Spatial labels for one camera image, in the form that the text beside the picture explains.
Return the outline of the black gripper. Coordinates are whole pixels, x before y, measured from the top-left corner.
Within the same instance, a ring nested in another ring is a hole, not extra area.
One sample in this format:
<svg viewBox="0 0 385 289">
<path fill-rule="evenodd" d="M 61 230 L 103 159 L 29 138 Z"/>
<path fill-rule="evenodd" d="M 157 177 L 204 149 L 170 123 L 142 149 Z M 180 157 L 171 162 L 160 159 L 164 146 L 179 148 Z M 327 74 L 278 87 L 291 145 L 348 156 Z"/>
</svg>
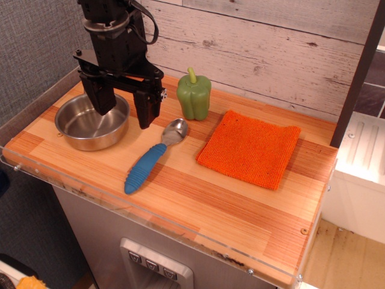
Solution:
<svg viewBox="0 0 385 289">
<path fill-rule="evenodd" d="M 149 62 L 147 40 L 143 30 L 124 30 L 119 34 L 102 34 L 92 31 L 92 49 L 77 49 L 73 56 L 79 62 L 80 79 L 94 109 L 106 115 L 116 106 L 114 89 L 134 94 L 139 126 L 147 129 L 159 116 L 161 101 L 165 96 L 162 87 L 163 72 Z"/>
</svg>

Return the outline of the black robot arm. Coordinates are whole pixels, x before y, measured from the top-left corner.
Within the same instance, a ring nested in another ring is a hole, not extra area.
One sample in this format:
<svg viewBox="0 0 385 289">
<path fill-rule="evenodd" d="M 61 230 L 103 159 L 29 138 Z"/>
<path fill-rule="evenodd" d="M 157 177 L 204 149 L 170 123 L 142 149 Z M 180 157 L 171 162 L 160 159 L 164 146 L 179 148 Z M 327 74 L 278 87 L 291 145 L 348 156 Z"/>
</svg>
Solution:
<svg viewBox="0 0 385 289">
<path fill-rule="evenodd" d="M 105 115 L 116 105 L 115 89 L 132 93 L 141 129 L 159 116 L 166 97 L 162 86 L 163 72 L 146 57 L 147 47 L 154 44 L 159 28 L 154 27 L 148 41 L 143 17 L 153 19 L 138 1 L 78 1 L 89 33 L 92 49 L 78 49 L 78 60 L 85 93 L 94 109 Z"/>
</svg>

